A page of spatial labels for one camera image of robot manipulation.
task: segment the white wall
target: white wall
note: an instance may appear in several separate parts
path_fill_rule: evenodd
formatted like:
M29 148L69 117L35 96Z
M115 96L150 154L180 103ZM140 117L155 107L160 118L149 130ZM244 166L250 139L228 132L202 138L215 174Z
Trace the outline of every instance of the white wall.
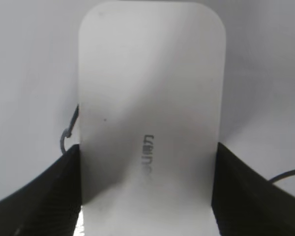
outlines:
M96 2L0 0L0 199L60 156L78 28ZM221 140L266 178L294 169L295 0L200 2L227 32ZM295 194L295 177L279 184Z

